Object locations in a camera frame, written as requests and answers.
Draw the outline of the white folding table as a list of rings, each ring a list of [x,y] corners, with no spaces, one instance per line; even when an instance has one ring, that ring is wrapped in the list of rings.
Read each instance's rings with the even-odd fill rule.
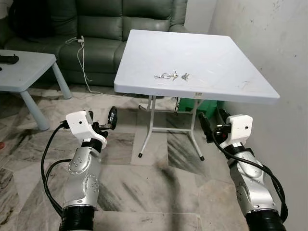
[[[189,73],[189,79],[156,79],[163,73]],[[148,96],[150,121],[144,145],[154,131],[156,98],[274,104],[275,88],[227,36],[132,29],[114,80],[118,93]]]

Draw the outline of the small black object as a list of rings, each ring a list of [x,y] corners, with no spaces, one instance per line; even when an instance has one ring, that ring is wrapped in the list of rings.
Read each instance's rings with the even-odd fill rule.
[[[16,64],[19,60],[17,55],[0,55],[0,64]]]

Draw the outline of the black bag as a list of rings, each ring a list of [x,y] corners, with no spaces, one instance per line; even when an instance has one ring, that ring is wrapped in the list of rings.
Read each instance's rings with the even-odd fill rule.
[[[8,10],[7,24],[18,37],[25,40],[55,35],[48,0],[13,0]]]

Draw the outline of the green box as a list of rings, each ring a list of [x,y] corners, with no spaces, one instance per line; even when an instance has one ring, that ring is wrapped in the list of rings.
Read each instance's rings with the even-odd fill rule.
[[[190,112],[194,107],[194,102],[194,99],[180,98],[178,112]],[[202,103],[199,105],[198,112],[203,112],[207,117],[213,117],[218,105],[218,101],[202,100]]]

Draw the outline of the grey low plastic table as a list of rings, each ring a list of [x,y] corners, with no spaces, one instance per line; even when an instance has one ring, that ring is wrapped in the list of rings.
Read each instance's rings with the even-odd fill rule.
[[[15,64],[0,63],[0,91],[20,94],[30,114],[37,122],[38,128],[42,131],[48,130],[50,128],[48,119],[38,108],[29,94],[28,88],[40,79],[46,71],[51,69],[53,70],[64,99],[70,99],[72,97],[70,88],[57,64],[55,55],[52,53],[12,51],[6,49],[0,49],[0,55],[18,57]]]

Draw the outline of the green leather sofa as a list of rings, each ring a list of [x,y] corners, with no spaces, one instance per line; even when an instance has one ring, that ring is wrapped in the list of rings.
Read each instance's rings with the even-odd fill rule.
[[[66,82],[84,84],[77,61],[84,37],[84,63],[90,85],[114,84],[125,44],[132,29],[186,33],[188,0],[48,0],[55,35],[25,40],[8,26],[8,13],[0,18],[0,49],[49,53]]]

